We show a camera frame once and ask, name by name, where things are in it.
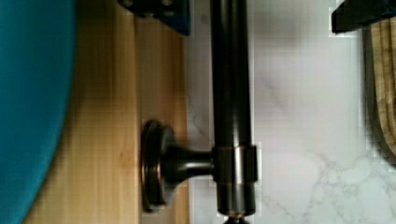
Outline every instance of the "wooden panel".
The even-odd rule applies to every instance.
[[[139,26],[138,33],[135,39],[134,16],[117,1],[78,0],[76,68],[64,131],[25,223],[145,222],[139,135],[143,121],[157,118],[186,139],[184,49],[182,37],[156,21]],[[188,210],[184,186],[173,208],[150,223],[188,223]]]
[[[139,20],[137,23],[137,70],[142,94],[141,118],[160,119],[170,124],[177,139],[186,146],[186,79],[184,38],[159,22]],[[158,214],[144,214],[143,223],[189,222],[188,185],[183,183],[173,205]]]
[[[391,19],[375,23],[365,35],[368,112],[377,141],[386,154],[396,154],[395,22]]]

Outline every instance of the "metal screw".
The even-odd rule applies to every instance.
[[[166,17],[171,17],[171,16],[175,15],[175,12],[173,12],[173,11],[165,11],[163,13],[163,15],[166,16]]]
[[[121,0],[120,3],[124,7],[131,7],[134,4],[134,1],[133,0]]]
[[[154,17],[154,13],[152,12],[146,12],[145,17]]]
[[[161,1],[164,6],[169,7],[170,5],[173,4],[173,0],[162,0]]]

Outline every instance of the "teal object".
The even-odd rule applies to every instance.
[[[21,223],[62,131],[75,49],[74,0],[0,2],[0,223]]]

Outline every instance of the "towel bar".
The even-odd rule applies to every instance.
[[[169,8],[151,0],[151,8],[136,9],[143,2],[119,1],[133,13],[139,11],[137,15],[155,12],[160,20]],[[182,2],[175,1],[174,7]],[[227,223],[245,223],[244,217],[256,210],[258,179],[257,152],[251,143],[247,0],[212,1],[211,9],[215,145],[210,152],[188,150],[177,143],[172,128],[155,119],[147,122],[141,135],[143,205],[157,211],[172,201],[180,182],[213,175],[218,211],[230,217]]]

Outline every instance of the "marble wall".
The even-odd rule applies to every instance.
[[[213,146],[209,1],[193,2],[189,140]],[[248,0],[257,213],[251,223],[396,223],[396,174],[373,138],[361,33],[334,36],[335,0]],[[211,178],[191,180],[191,223],[222,223]]]

